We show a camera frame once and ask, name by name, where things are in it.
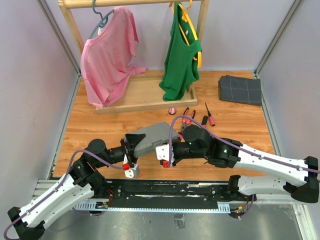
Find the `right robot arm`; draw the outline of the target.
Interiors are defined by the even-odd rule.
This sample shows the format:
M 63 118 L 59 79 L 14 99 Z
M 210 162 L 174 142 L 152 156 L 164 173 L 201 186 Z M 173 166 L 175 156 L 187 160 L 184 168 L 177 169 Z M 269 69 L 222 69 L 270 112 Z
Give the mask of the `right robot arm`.
M 243 195 L 264 194 L 268 190 L 288 193 L 294 200 L 314 204 L 320 196 L 318 159 L 286 158 L 254 149 L 239 141 L 220 138 L 202 126 L 190 125 L 182 132 L 183 142 L 168 144 L 168 166 L 184 159 L 206 159 L 217 168 L 242 168 L 268 174 L 258 180 L 231 176 L 227 196 L 238 200 Z

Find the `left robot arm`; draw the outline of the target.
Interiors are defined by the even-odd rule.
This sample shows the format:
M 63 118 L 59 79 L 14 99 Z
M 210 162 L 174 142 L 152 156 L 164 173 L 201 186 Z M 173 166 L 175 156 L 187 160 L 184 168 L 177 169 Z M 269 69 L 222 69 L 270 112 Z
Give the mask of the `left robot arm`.
M 48 190 L 24 207 L 12 207 L 8 212 L 10 227 L 14 228 L 20 240 L 38 240 L 45 230 L 61 215 L 78 203 L 92 197 L 114 198 L 112 188 L 98 171 L 101 167 L 116 169 L 117 163 L 128 178 L 138 174 L 136 146 L 146 134 L 126 134 L 116 148 L 107 148 L 102 139 L 92 140 L 81 153 L 78 160 L 73 154 L 66 173 Z

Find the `pink black utility knife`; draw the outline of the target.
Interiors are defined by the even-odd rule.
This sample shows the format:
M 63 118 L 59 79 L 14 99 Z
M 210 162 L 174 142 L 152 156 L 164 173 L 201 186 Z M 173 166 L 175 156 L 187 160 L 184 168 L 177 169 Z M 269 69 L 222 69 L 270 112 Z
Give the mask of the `pink black utility knife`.
M 208 116 L 207 115 L 204 115 L 203 118 L 202 118 L 202 121 L 201 121 L 201 125 L 203 127 L 206 127 L 207 126 L 207 123 L 208 123 Z

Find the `grey plastic tool case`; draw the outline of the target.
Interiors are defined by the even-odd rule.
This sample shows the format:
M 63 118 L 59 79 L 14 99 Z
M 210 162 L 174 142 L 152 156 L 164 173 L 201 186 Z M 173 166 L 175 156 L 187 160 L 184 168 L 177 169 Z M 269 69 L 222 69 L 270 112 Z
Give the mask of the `grey plastic tool case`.
M 156 147 L 169 143 L 171 126 L 166 122 L 159 122 L 143 127 L 130 134 L 145 134 L 145 138 L 135 147 L 134 157 L 139 158 L 155 151 Z

